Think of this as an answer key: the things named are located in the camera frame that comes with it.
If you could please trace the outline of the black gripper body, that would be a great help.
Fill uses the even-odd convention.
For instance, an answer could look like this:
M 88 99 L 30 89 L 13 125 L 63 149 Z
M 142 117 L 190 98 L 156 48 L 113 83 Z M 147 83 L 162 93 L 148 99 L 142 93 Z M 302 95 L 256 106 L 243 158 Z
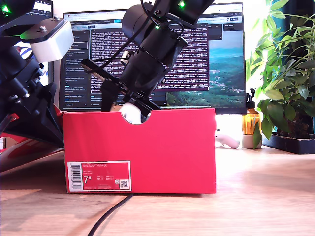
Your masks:
M 132 98 L 149 99 L 149 96 L 156 86 L 164 79 L 168 71 L 163 64 L 159 63 L 155 58 L 145 53 L 126 53 L 124 56 L 116 57 L 124 70 L 120 77 L 116 77 L 97 64 L 99 61 L 108 62 L 109 58 L 103 59 L 84 59 L 81 65 L 86 73 L 91 73 L 98 79 L 111 81 L 120 87 L 120 94 L 123 95 L 125 103 L 131 102 Z M 157 104 L 149 100 L 151 111 L 161 110 Z
M 34 57 L 25 60 L 15 46 L 0 52 L 0 117 L 16 114 L 31 118 L 35 107 L 35 93 L 44 65 Z

